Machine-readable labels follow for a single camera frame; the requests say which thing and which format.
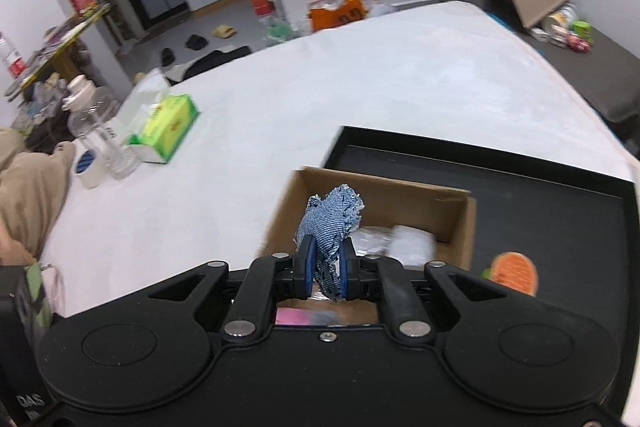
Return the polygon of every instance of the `black slipper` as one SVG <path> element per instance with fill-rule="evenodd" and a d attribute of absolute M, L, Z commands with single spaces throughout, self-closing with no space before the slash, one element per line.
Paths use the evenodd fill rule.
<path fill-rule="evenodd" d="M 160 52 L 160 63 L 165 68 L 175 62 L 175 55 L 171 48 L 165 48 Z"/>
<path fill-rule="evenodd" d="M 184 43 L 184 45 L 193 51 L 199 51 L 204 48 L 209 41 L 206 38 L 201 37 L 200 35 L 193 34 L 189 39 Z"/>

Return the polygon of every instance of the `black tray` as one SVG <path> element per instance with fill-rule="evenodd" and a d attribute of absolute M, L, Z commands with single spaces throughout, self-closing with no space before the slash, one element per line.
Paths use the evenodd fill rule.
<path fill-rule="evenodd" d="M 481 272 L 499 253 L 519 251 L 538 269 L 539 298 L 609 329 L 622 361 L 606 406 L 622 415 L 640 328 L 633 183 L 528 156 L 354 127 L 343 128 L 324 167 L 469 190 L 478 201 L 472 271 Z"/>

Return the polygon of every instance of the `green object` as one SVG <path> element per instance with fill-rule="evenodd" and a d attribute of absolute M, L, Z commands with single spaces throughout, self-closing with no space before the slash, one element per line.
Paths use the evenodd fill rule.
<path fill-rule="evenodd" d="M 581 39 L 593 44 L 593 36 L 591 35 L 591 25 L 585 21 L 574 22 L 574 32 Z"/>
<path fill-rule="evenodd" d="M 188 94 L 169 95 L 156 104 L 144 129 L 129 138 L 129 145 L 145 162 L 167 163 L 197 117 Z"/>

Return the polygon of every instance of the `slipper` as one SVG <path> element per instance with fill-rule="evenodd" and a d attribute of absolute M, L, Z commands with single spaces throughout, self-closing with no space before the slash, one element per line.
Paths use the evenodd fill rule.
<path fill-rule="evenodd" d="M 211 35 L 218 37 L 219 39 L 228 39 L 236 34 L 236 29 L 226 24 L 221 24 L 215 30 L 211 32 Z"/>
<path fill-rule="evenodd" d="M 171 48 L 165 48 L 160 52 L 160 64 L 165 68 L 175 61 L 175 55 Z"/>
<path fill-rule="evenodd" d="M 189 39 L 184 43 L 184 45 L 193 51 L 199 51 L 202 48 L 206 47 L 209 44 L 206 38 L 201 37 L 199 35 L 193 34 Z"/>

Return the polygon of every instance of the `beige pants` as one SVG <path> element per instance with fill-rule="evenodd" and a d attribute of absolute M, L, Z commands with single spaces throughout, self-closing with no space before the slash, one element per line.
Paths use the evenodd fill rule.
<path fill-rule="evenodd" d="M 26 152 L 20 134 L 0 129 L 0 264 L 33 264 L 40 256 L 68 188 L 72 143 L 49 156 Z"/>

